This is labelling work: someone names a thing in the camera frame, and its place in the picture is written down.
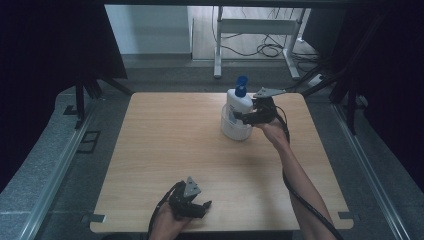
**vertical metal pole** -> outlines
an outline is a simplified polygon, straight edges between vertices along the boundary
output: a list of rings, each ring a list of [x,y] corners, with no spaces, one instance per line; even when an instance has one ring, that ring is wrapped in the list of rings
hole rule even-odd
[[[85,106],[84,106],[84,80],[82,79],[82,75],[78,76],[79,78],[75,84],[75,97],[77,103],[77,124],[75,129],[79,129],[81,124],[84,122],[85,118]]]
[[[300,27],[302,26],[302,20],[303,20],[303,16],[305,15],[305,11],[306,9],[302,8],[302,12],[300,13],[299,17],[296,19],[293,30],[291,32],[291,37],[289,40],[288,47],[284,48],[283,50],[284,58],[286,59],[286,63],[289,67],[290,74],[293,79],[300,78],[299,72],[297,71],[296,65],[294,64],[291,55],[293,53],[294,44],[296,43],[296,39],[297,39],[297,35],[299,34]]]
[[[221,24],[223,7],[218,7],[218,18],[216,20],[216,47],[215,47],[215,65],[213,76],[221,77]]]
[[[299,34],[300,27],[302,26],[302,20],[303,20],[303,16],[305,15],[305,11],[306,9],[302,8],[302,12],[300,13],[299,17],[296,19],[296,24],[294,25],[294,29],[290,37],[290,42],[287,47],[288,56],[291,56],[291,54],[293,53],[294,44],[296,43],[297,35]]]
[[[356,111],[356,76],[351,76],[348,97],[347,97],[347,116],[346,123],[353,135],[356,135],[354,121]]]

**white bottle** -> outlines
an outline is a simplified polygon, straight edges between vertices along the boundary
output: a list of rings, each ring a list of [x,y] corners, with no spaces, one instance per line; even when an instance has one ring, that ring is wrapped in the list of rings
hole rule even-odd
[[[237,79],[236,88],[227,91],[227,103],[221,113],[221,129],[233,140],[245,140],[252,133],[252,126],[244,125],[243,121],[234,117],[234,112],[246,114],[253,110],[252,99],[247,95],[247,80],[247,77],[240,76]]]

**black device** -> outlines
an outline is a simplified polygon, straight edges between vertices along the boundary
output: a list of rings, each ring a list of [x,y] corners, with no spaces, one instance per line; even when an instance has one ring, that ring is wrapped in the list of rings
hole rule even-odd
[[[250,124],[255,125],[259,123],[270,123],[275,118],[280,121],[281,126],[283,128],[284,133],[286,134],[287,141],[290,142],[290,133],[287,126],[287,118],[284,113],[284,111],[275,105],[274,99],[272,96],[265,94],[267,91],[269,92],[271,89],[265,89],[262,88],[258,93],[254,95],[254,99],[252,99],[253,102],[253,109],[256,110],[255,112],[242,114],[241,112],[234,112],[234,117],[238,120],[243,121],[243,124]],[[275,93],[271,93],[272,95],[282,94],[284,92],[278,91]],[[283,114],[283,119],[280,114],[278,114],[278,109],[280,109]]]
[[[210,208],[212,201],[205,202],[203,205],[192,203],[199,193],[201,193],[201,190],[191,177],[187,178],[187,182],[177,182],[156,205],[152,217],[150,218],[147,239],[149,239],[150,234],[152,233],[156,215],[166,201],[169,202],[169,206],[172,209],[175,219],[179,219],[181,217],[203,218],[206,211]]]

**wooden table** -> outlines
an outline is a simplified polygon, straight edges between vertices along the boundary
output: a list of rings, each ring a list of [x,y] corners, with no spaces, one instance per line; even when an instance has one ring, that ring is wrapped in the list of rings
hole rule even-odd
[[[135,93],[129,104],[92,222],[94,232],[147,232],[157,202],[192,176],[212,200],[188,232],[299,229],[281,177],[277,151],[260,129],[243,142],[220,130],[225,93]],[[291,147],[339,229],[349,212],[310,113],[300,94],[274,97],[288,118]]]

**white wall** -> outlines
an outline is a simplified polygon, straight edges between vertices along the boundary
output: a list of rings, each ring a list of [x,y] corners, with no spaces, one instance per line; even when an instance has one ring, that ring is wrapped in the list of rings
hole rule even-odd
[[[121,54],[191,53],[187,6],[106,5]]]

